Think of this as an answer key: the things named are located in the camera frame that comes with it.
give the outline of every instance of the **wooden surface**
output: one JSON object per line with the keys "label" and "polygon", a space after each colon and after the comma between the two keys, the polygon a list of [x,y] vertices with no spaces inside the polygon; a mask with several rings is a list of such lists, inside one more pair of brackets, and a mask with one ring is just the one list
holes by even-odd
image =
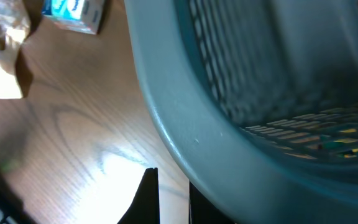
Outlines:
{"label": "wooden surface", "polygon": [[135,75],[125,7],[99,35],[40,21],[17,63],[27,99],[0,100],[0,167],[37,223],[116,223],[158,167],[161,223],[187,223],[188,180],[157,135]]}

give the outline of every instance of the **blue and white box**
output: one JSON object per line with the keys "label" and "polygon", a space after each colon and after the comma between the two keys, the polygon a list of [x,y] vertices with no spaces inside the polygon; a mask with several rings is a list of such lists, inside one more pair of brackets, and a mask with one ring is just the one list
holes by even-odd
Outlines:
{"label": "blue and white box", "polygon": [[97,34],[104,0],[45,0],[42,14],[59,28]]}

